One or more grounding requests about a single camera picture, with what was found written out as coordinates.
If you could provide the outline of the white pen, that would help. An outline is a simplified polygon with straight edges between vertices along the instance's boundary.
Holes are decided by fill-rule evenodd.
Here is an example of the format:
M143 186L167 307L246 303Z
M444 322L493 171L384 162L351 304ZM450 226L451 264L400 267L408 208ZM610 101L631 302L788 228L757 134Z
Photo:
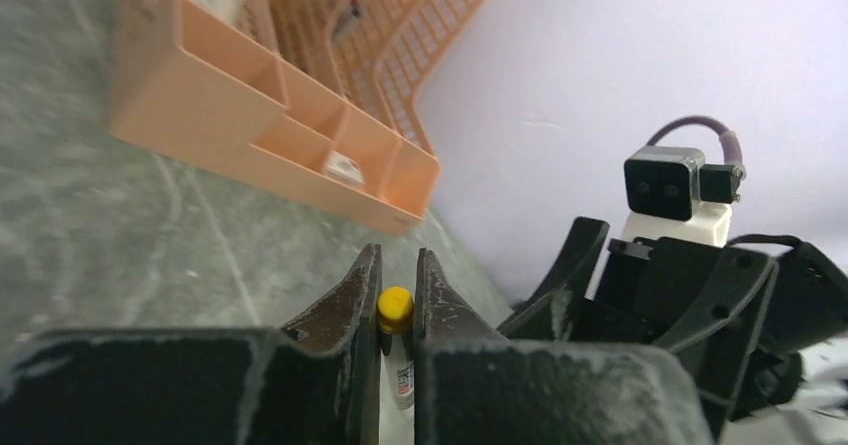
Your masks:
M402 287L389 287L377 300L379 343L397 408L414 407L414 299Z

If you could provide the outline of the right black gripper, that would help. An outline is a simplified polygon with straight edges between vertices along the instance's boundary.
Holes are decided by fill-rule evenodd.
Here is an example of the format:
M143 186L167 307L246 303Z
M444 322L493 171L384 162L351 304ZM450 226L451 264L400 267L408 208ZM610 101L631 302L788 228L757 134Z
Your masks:
M583 303L608 232L603 220L576 218L542 283L497 331L665 350L720 435L729 422L788 403L802 382L802 350L847 330L846 274L792 235L742 235L722 247L615 240L596 295Z

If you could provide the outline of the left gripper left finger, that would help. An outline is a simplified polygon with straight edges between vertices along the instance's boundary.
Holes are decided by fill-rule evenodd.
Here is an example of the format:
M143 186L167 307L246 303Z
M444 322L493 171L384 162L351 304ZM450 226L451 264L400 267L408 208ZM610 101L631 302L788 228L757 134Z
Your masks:
M381 249L368 243L337 285L261 338L246 375L246 443L378 443L381 287Z

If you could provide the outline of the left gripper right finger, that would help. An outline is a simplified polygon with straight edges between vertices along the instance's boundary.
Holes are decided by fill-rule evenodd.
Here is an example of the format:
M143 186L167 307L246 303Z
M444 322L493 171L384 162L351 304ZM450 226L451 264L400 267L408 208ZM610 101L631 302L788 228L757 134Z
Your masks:
M492 394L480 367L504 337L449 284L436 253L419 251L413 319L416 444L480 443Z

